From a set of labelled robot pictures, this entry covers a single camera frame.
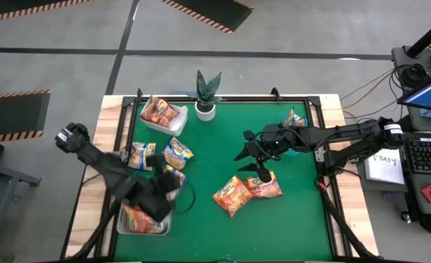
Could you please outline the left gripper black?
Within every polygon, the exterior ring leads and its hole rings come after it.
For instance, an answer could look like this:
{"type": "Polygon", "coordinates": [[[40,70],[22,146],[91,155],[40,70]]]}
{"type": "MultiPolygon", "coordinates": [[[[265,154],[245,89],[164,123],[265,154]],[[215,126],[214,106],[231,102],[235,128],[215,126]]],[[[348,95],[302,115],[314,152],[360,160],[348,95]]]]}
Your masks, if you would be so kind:
{"type": "Polygon", "coordinates": [[[156,222],[162,222],[173,209],[167,200],[167,194],[180,188],[180,177],[164,169],[163,156],[148,156],[145,163],[154,168],[154,176],[138,176],[134,205],[145,212],[156,222]]]}

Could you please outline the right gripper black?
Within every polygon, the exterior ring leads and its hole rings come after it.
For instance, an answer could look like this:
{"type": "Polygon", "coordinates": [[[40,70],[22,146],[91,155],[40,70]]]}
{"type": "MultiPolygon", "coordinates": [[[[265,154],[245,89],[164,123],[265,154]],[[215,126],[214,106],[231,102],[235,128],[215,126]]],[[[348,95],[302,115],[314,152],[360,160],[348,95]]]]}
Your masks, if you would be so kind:
{"type": "Polygon", "coordinates": [[[243,136],[246,142],[233,161],[250,156],[255,159],[255,162],[238,168],[237,171],[255,172],[263,183],[269,183],[272,175],[264,163],[269,160],[280,161],[280,155],[295,146],[293,128],[282,124],[270,124],[256,134],[246,130],[243,132],[243,136]]]}

